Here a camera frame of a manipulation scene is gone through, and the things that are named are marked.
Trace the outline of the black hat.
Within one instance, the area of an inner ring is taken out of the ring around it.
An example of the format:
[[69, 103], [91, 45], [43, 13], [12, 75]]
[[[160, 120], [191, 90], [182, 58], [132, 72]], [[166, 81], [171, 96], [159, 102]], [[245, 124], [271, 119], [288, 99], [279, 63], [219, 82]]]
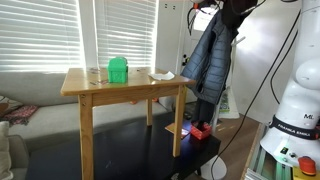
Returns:
[[229, 30], [237, 30], [250, 15], [247, 9], [254, 7], [258, 0], [223, 0], [222, 22]]

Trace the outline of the white folded paper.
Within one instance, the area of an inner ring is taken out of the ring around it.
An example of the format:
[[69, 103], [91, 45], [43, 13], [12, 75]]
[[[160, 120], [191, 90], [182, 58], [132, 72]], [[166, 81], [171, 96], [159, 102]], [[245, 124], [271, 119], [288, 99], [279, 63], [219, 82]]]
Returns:
[[149, 76], [151, 78], [153, 78], [155, 80], [159, 80], [159, 81], [161, 81], [161, 80], [172, 80], [175, 77], [175, 75], [170, 71], [168, 71], [165, 74], [162, 74], [162, 73], [149, 74]]

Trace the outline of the green plastic box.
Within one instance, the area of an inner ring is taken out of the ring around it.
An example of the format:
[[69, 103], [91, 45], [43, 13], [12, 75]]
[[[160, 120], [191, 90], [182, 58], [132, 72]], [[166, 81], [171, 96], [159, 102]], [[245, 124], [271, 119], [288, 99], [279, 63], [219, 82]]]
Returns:
[[127, 59], [124, 57], [115, 57], [111, 59], [107, 71], [110, 83], [126, 83], [128, 77]]

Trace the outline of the dark blue puffer vest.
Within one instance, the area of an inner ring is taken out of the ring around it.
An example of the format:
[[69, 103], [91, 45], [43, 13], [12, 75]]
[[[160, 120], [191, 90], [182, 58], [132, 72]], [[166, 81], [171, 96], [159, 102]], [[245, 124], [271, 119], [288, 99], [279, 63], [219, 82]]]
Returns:
[[231, 43], [237, 30], [226, 27], [222, 11], [215, 13], [203, 32], [181, 75], [195, 80], [189, 88], [194, 95], [212, 104], [219, 102], [231, 63]]

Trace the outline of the white front door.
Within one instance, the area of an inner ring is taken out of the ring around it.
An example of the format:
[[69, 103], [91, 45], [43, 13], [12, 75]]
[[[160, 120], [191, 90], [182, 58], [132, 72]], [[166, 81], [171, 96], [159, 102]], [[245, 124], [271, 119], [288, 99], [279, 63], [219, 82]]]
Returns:
[[202, 36], [202, 33], [216, 12], [216, 9], [213, 7], [190, 11], [192, 7], [193, 3], [191, 0], [185, 0], [183, 2], [177, 73], [180, 73], [184, 68], [184, 66], [182, 66], [183, 55], [186, 54], [189, 57], [191, 56], [195, 46]]

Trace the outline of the red small box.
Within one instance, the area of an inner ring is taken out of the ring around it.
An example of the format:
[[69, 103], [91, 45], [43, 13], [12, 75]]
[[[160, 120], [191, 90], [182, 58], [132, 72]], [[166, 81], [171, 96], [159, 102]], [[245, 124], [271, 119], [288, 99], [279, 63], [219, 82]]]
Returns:
[[211, 129], [208, 123], [204, 123], [200, 128], [197, 127], [197, 123], [192, 123], [190, 133], [198, 140], [203, 140], [211, 134]]

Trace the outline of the black low platform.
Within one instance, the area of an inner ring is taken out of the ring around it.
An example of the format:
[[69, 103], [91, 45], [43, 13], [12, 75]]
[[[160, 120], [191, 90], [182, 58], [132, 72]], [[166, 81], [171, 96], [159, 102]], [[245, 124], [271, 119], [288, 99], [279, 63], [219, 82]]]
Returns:
[[[173, 134], [165, 127], [170, 113], [148, 127], [141, 118], [93, 136], [94, 180], [184, 180], [218, 154], [220, 140], [192, 135], [172, 155]], [[73, 140], [31, 154], [26, 180], [81, 180], [80, 142]]]

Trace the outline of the brown wooden table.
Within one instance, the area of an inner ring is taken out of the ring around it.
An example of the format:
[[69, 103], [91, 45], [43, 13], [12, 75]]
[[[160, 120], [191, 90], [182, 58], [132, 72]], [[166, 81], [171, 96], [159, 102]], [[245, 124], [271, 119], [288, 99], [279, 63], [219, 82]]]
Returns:
[[132, 67], [128, 69], [126, 83], [110, 83], [108, 72], [105, 69], [101, 69], [97, 74], [82, 68], [68, 70], [60, 94], [78, 97], [82, 180], [94, 180], [93, 108], [96, 106], [145, 100], [146, 124], [150, 126], [152, 124], [152, 99], [175, 96], [172, 155], [174, 157], [180, 155], [186, 86], [193, 85], [195, 81], [180, 75], [175, 75], [171, 80], [155, 80], [150, 77], [150, 74], [153, 73], [165, 73], [165, 71], [150, 67]]

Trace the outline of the cream tote bag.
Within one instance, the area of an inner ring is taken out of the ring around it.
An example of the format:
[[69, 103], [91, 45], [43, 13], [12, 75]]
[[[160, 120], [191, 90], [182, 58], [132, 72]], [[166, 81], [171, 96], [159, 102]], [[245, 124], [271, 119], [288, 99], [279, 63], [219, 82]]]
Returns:
[[237, 119], [240, 117], [233, 91], [230, 87], [222, 93], [220, 98], [219, 117], [225, 119]]

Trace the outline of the white coat rack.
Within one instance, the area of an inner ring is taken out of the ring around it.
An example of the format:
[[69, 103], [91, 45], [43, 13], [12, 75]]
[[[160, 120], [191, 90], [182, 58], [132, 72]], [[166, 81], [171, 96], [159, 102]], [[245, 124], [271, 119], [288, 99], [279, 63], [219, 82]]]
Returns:
[[[234, 57], [235, 57], [235, 51], [236, 51], [236, 46], [245, 39], [245, 36], [242, 38], [238, 39], [236, 38], [235, 40], [232, 41], [232, 48], [231, 48], [231, 63], [230, 63], [230, 69], [229, 73], [227, 76], [227, 80], [225, 83], [225, 90], [230, 87], [232, 89], [232, 76], [233, 76], [233, 70], [234, 70]], [[214, 113], [214, 116], [212, 118], [212, 131], [211, 134], [215, 135], [218, 132], [218, 122], [219, 122], [219, 108], [220, 108], [220, 100], [218, 105], [216, 106], [216, 110]], [[223, 180], [226, 176], [227, 173], [227, 166], [224, 163], [224, 161], [220, 158], [220, 155], [217, 154], [214, 156], [211, 160], [209, 160], [207, 163], [205, 163], [201, 168], [199, 175], [203, 177], [205, 180]]]

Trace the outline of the grey sofa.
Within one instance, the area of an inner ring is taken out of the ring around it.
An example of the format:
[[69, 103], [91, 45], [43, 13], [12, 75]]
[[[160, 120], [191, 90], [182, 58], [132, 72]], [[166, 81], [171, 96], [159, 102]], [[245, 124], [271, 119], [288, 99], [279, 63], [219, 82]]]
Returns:
[[1, 72], [0, 96], [39, 109], [27, 125], [10, 125], [29, 151], [58, 145], [79, 137], [79, 109], [75, 96], [60, 94], [65, 75], [43, 72]]

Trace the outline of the patterned sofa cushion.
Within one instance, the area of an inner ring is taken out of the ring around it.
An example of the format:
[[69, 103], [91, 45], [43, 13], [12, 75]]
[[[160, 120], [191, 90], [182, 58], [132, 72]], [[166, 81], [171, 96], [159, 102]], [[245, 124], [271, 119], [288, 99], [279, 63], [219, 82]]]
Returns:
[[21, 102], [0, 96], [0, 121], [13, 125], [27, 125], [29, 118], [39, 109], [35, 105], [24, 105]]

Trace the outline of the red emergency stop button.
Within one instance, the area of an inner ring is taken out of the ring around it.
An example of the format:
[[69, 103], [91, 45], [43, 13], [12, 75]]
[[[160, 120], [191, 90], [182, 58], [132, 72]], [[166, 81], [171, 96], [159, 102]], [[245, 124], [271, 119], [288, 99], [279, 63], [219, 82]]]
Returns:
[[316, 175], [316, 163], [313, 159], [308, 156], [298, 158], [299, 168], [303, 174], [308, 176]]

